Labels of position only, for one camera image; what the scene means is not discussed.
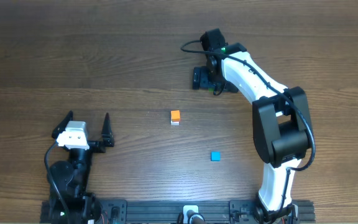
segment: blue cube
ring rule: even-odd
[[[220,161],[221,152],[211,152],[211,161]]]

